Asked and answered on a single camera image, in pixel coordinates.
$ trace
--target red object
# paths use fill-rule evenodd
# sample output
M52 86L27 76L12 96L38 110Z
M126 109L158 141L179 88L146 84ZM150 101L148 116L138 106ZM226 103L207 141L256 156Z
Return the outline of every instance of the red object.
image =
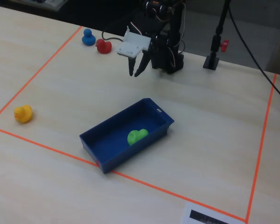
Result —
M228 43L229 43L229 40L225 40L223 41L223 43L220 44L220 47L222 48L221 51L222 52L225 52L226 51L226 48L228 46Z
M96 46L97 46L98 52L101 54L108 54L111 52L111 49L112 49L111 42L109 42L109 41L105 42L103 39L98 39Z

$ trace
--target yellow rubber duck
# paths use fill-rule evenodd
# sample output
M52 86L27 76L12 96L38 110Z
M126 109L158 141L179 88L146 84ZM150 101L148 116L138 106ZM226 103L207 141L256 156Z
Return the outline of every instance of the yellow rubber duck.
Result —
M19 106L14 110L14 118L21 122L26 123L32 118L32 108L29 105Z

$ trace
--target blue rubber duck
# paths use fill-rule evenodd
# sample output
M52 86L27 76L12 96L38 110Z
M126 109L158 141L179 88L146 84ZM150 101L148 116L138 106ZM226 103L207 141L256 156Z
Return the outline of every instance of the blue rubber duck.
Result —
M95 44L95 36L92 35L92 31L90 29L84 30L84 36L82 37L82 42L87 46L91 46Z

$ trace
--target robotic arm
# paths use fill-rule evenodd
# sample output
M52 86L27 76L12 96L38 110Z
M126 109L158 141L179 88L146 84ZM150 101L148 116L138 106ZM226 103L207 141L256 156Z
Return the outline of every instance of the robotic arm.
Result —
M129 73L133 75L136 56L143 57L135 77L152 62L153 69L172 74L183 68L183 55L178 53L182 36L179 32L182 0L144 0L140 10L132 15L122 45L117 53L128 57Z

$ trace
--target rubber duck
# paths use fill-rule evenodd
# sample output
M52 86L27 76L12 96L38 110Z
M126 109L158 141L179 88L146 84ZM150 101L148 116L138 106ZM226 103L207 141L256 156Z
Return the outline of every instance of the rubber duck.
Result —
M110 41L105 42L103 39L98 39L97 41L97 49L101 54L108 54L111 52L112 44Z
M135 142L139 141L140 139L144 138L148 135L148 131L146 129L141 129L140 131L133 130L127 136L127 142L131 146Z
M91 46L95 43L95 36L92 35L92 31L90 29L84 30L84 36L82 37L82 42L87 46Z
M29 105L19 106L14 110L14 118L20 123L26 123L32 118L32 108Z

